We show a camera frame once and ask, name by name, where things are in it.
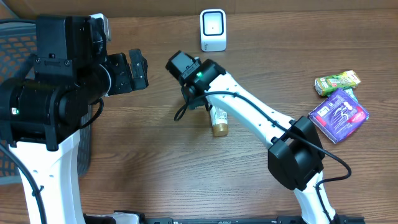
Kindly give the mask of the white cream tube gold cap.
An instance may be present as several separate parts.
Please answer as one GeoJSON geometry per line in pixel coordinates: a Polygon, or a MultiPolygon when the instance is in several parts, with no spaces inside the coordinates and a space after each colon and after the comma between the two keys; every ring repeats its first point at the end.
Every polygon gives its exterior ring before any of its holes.
{"type": "Polygon", "coordinates": [[[222,137],[228,134],[228,114],[225,110],[212,106],[210,119],[214,136],[222,137]]]}

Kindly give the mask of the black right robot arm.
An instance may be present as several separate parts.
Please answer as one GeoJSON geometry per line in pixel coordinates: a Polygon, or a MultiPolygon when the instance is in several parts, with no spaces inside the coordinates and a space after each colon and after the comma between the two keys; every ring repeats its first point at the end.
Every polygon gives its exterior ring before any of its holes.
{"type": "Polygon", "coordinates": [[[315,125],[307,117],[295,120],[267,106],[213,60],[201,62],[178,51],[165,67],[178,80],[185,100],[175,121],[186,110],[200,106],[226,111],[266,147],[268,170],[280,184],[294,192],[302,220],[337,223],[337,214],[323,187],[322,160],[326,151],[315,125]]]}

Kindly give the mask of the green tea carton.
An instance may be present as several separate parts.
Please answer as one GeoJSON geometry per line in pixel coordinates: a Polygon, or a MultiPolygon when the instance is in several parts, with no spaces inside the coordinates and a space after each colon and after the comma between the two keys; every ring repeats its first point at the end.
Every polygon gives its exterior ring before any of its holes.
{"type": "Polygon", "coordinates": [[[320,96],[327,96],[339,88],[356,88],[360,83],[361,80],[356,72],[349,70],[336,75],[316,78],[314,87],[320,96]]]}

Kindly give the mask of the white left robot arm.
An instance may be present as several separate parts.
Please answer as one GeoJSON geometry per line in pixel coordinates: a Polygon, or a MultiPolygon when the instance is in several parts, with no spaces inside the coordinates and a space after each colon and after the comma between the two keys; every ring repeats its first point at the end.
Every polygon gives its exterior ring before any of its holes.
{"type": "Polygon", "coordinates": [[[140,224],[140,213],[83,213],[78,185],[83,117],[104,97],[148,87],[138,49],[108,54],[111,31],[102,13],[35,20],[37,50],[1,84],[1,150],[22,175],[31,223],[140,224]]]}

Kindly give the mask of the teal snack packet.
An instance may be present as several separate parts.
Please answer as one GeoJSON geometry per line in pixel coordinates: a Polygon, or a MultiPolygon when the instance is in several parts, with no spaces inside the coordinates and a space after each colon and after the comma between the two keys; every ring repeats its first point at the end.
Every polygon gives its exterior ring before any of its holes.
{"type": "Polygon", "coordinates": [[[360,112],[361,105],[359,104],[358,99],[355,96],[353,89],[347,88],[347,89],[344,89],[343,92],[345,92],[345,94],[350,97],[350,100],[348,100],[348,102],[345,103],[345,105],[348,107],[348,109],[349,110],[356,109],[357,111],[360,112]]]}

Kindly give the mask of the purple snack packet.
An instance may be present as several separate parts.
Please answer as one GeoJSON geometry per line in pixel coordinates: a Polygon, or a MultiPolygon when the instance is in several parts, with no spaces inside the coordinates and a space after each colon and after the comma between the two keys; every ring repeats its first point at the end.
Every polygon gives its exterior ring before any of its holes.
{"type": "Polygon", "coordinates": [[[353,134],[368,117],[369,112],[341,88],[308,114],[334,144],[353,134]]]}

